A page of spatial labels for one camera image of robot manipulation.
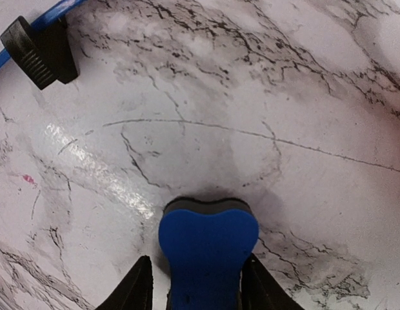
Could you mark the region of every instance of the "blue strip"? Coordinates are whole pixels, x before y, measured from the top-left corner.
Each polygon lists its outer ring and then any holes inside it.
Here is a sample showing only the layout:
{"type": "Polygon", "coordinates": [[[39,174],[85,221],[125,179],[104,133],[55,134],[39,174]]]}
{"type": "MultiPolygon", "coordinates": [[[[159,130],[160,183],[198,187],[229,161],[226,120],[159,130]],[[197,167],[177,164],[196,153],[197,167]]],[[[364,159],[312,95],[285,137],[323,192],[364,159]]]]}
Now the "blue strip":
{"type": "MultiPolygon", "coordinates": [[[[39,16],[33,23],[32,28],[36,31],[46,29],[48,26],[54,24],[60,17],[63,17],[66,13],[71,11],[73,8],[79,6],[86,0],[62,0],[56,5],[51,7],[43,15],[39,16]]],[[[10,59],[8,52],[2,50],[0,52],[0,68],[10,59]]]]}

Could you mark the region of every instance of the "white marble countertop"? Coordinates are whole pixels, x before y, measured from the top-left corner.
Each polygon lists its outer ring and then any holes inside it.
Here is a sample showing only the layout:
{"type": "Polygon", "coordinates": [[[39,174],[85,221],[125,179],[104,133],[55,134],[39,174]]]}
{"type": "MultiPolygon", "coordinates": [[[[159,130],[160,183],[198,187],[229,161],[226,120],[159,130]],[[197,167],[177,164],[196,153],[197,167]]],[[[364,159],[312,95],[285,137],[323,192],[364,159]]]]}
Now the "white marble countertop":
{"type": "MultiPolygon", "coordinates": [[[[55,0],[0,0],[0,34],[55,0]]],[[[93,309],[176,196],[237,196],[306,309],[400,310],[400,0],[89,0],[81,75],[0,71],[0,297],[93,309]]]]}

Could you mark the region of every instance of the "black clip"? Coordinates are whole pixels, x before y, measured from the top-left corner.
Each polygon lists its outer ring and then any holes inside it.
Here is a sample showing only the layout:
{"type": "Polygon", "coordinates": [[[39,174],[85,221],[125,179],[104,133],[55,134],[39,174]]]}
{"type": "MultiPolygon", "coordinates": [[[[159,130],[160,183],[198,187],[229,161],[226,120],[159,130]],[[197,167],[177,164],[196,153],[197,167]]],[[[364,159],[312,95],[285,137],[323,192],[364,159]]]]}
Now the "black clip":
{"type": "Polygon", "coordinates": [[[57,79],[67,84],[78,77],[66,29],[65,18],[61,18],[36,32],[19,16],[1,35],[1,41],[11,58],[42,90],[57,79]]]}

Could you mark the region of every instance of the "blue object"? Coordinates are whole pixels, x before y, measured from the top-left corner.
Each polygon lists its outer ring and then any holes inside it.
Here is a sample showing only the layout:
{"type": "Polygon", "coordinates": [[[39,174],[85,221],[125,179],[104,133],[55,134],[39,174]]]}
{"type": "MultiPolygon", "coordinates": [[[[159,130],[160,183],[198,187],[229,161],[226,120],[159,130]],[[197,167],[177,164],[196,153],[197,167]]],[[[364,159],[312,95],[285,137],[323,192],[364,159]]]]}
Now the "blue object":
{"type": "MultiPolygon", "coordinates": [[[[36,31],[42,31],[55,23],[59,18],[63,17],[66,13],[71,11],[73,8],[79,6],[86,0],[62,0],[56,5],[51,7],[43,15],[38,17],[32,24],[32,28],[36,31]]],[[[10,56],[6,50],[0,52],[0,68],[10,59],[10,56]]]]}
{"type": "Polygon", "coordinates": [[[166,214],[159,242],[172,273],[172,310],[236,310],[240,272],[258,236],[256,219],[239,209],[166,214]]]}

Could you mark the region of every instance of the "blue eraser top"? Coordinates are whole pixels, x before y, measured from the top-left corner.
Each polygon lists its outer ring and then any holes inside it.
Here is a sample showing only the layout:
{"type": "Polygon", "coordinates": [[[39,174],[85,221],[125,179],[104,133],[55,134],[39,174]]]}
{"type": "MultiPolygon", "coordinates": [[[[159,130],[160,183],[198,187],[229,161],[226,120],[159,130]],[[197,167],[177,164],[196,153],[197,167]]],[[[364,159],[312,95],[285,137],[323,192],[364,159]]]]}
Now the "blue eraser top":
{"type": "Polygon", "coordinates": [[[166,214],[159,242],[172,273],[172,309],[238,309],[240,272],[258,236],[256,219],[239,209],[166,214]]]}

